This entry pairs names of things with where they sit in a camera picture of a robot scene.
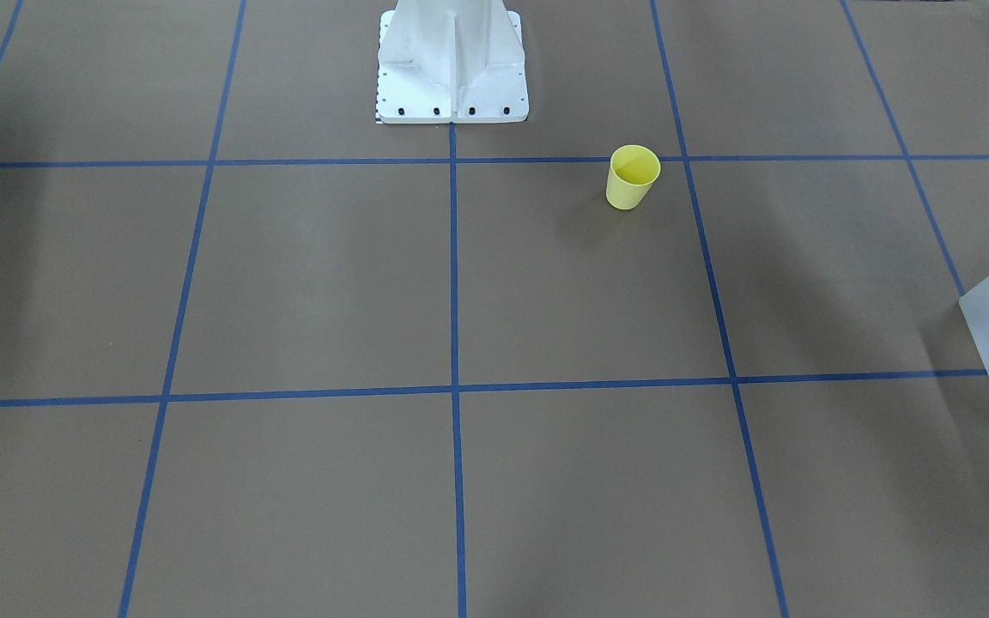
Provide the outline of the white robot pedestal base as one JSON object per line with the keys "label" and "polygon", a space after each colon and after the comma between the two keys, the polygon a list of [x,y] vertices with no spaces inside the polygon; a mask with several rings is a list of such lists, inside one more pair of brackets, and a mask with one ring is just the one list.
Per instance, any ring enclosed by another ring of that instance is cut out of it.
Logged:
{"label": "white robot pedestal base", "polygon": [[522,25],[502,1],[399,1],[379,17],[374,117],[385,124],[526,121]]}

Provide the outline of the yellow plastic cup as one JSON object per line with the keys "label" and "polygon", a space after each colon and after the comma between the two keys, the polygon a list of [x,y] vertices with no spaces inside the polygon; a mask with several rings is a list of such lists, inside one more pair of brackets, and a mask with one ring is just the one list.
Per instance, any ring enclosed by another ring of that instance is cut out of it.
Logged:
{"label": "yellow plastic cup", "polygon": [[610,157],[605,199],[613,208],[634,209],[661,173],[662,161],[651,149],[636,144],[620,146]]}

